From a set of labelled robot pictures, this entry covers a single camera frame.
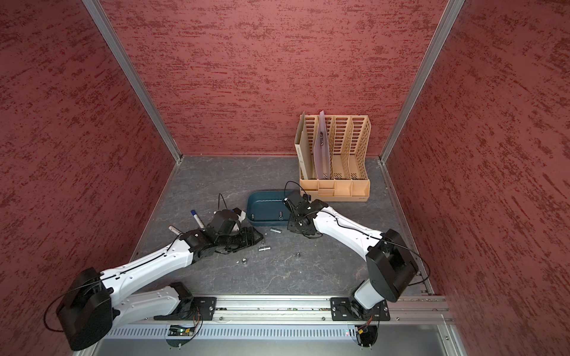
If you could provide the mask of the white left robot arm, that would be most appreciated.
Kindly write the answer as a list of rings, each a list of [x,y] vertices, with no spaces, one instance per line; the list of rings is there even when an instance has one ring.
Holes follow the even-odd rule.
[[[51,303],[71,350],[87,349],[110,331],[140,320],[189,320],[200,326],[212,317],[213,308],[195,301],[181,282],[151,292],[142,288],[214,254],[231,255],[258,245],[264,236],[244,224],[245,217],[240,209],[223,209],[203,228],[182,232],[171,227],[175,239],[149,255],[105,271],[80,272]]]

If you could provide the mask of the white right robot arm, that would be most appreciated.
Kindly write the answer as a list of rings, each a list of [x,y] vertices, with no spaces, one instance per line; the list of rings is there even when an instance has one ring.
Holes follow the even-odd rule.
[[[299,191],[291,191],[283,203],[289,210],[289,231],[307,238],[332,237],[366,262],[368,279],[356,288],[346,306],[355,319],[374,319],[374,309],[398,301],[420,272],[416,261],[419,255],[407,247],[397,231],[367,228]]]

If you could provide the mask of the teal plastic storage box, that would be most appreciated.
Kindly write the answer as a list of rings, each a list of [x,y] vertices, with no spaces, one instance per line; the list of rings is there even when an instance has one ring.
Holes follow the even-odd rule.
[[[263,190],[255,191],[248,197],[246,217],[256,227],[285,226],[289,221],[289,210],[284,205],[285,194],[291,191]]]

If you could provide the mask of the blue capped white marker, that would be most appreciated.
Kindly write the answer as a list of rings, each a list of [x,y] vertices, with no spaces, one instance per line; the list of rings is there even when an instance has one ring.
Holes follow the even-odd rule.
[[[193,216],[194,220],[196,221],[197,225],[199,225],[199,227],[201,229],[204,229],[206,226],[203,223],[203,221],[200,219],[200,217],[198,216],[196,210],[191,210],[191,216]]]

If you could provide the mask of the red capped white marker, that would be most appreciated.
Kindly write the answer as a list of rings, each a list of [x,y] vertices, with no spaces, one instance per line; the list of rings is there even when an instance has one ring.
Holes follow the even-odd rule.
[[[169,226],[169,231],[176,234],[177,236],[180,236],[182,234],[182,231],[174,227],[173,225]]]

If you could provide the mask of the purple folder in organizer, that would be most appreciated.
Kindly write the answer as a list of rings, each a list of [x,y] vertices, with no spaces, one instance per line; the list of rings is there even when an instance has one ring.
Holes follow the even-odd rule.
[[[313,143],[313,160],[318,179],[330,178],[330,149],[327,136],[325,112],[319,112]]]

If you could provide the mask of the white folder in organizer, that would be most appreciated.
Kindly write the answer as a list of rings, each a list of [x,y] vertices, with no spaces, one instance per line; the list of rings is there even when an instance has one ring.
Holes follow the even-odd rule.
[[[301,169],[301,179],[311,179],[313,176],[313,156],[307,134],[305,113],[300,116],[294,144]]]

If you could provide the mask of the beige plastic file organizer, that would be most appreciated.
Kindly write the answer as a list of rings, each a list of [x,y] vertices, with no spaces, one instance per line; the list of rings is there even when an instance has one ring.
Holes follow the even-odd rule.
[[[365,168],[365,158],[371,133],[367,115],[325,114],[330,149],[330,178],[318,179],[313,160],[313,176],[301,179],[299,185],[312,198],[326,202],[366,202],[370,197],[370,180]],[[319,115],[305,114],[310,150]]]

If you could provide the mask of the aluminium front rail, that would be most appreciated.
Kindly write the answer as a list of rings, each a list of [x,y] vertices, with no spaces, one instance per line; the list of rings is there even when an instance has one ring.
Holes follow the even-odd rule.
[[[82,355],[466,355],[443,296],[404,296],[381,320],[334,320],[325,295],[219,295],[196,337],[171,323],[123,326]]]

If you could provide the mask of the aluminium corner post right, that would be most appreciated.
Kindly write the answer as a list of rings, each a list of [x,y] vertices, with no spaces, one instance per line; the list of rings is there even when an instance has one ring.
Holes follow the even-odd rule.
[[[449,0],[447,2],[441,19],[436,26],[436,30],[434,31],[434,34],[421,61],[417,74],[414,77],[414,81],[410,87],[408,95],[405,98],[399,115],[396,118],[396,122],[379,156],[379,161],[381,164],[383,164],[383,166],[387,165],[387,161],[396,145],[396,141],[399,138],[400,133],[402,133],[408,117],[414,109],[414,105],[416,104],[416,101],[419,98],[419,95],[422,92],[422,89],[425,86],[428,77],[430,76],[430,73],[464,4],[464,0]]]

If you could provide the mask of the aluminium corner post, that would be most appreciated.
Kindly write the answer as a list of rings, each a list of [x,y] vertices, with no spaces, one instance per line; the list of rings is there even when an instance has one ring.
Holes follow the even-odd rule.
[[[103,6],[100,1],[95,0],[82,0],[89,16],[94,21],[97,29],[102,35],[105,43],[113,54],[117,63],[121,67],[123,73],[126,75],[131,87],[135,91],[139,101],[150,117],[154,127],[157,129],[162,141],[168,148],[170,154],[172,155],[175,164],[181,164],[183,160],[183,154],[178,148],[174,138],[172,137],[169,129],[163,121],[156,105],[154,104],[149,92],[147,91],[140,75],[136,71],[129,55],[126,52],[123,44],[121,43],[116,31],[114,30],[111,21],[106,15]]]
[[[405,98],[399,115],[396,118],[396,122],[379,156],[379,161],[381,164],[383,164],[383,166],[387,165],[387,161],[396,145],[396,141],[399,138],[400,133],[402,133],[408,117],[414,109],[414,105],[416,104],[416,101],[419,98],[419,95],[422,92],[422,89],[425,86],[428,77],[430,76],[430,73],[464,4],[464,0],[449,0],[447,2],[441,19],[436,26],[436,30],[434,31],[434,34],[421,61],[417,74],[414,77],[414,81],[410,87],[408,95]]]

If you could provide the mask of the aluminium corner post left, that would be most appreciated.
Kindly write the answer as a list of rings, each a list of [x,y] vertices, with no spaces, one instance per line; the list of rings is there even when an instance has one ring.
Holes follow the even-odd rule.
[[[178,148],[174,138],[172,137],[169,129],[163,121],[156,105],[154,104],[149,92],[147,91],[140,75],[136,71],[129,55],[126,52],[123,44],[121,43],[116,31],[114,30],[111,21],[106,15],[103,6],[100,1],[95,0],[82,0],[89,16],[94,21],[97,29],[102,35],[105,43],[113,54],[117,63],[121,67],[123,73],[126,75],[131,87],[135,91],[139,101],[150,117],[154,127],[157,129],[162,141],[168,148],[170,154],[172,155],[175,164],[181,164],[183,160],[183,154]]]

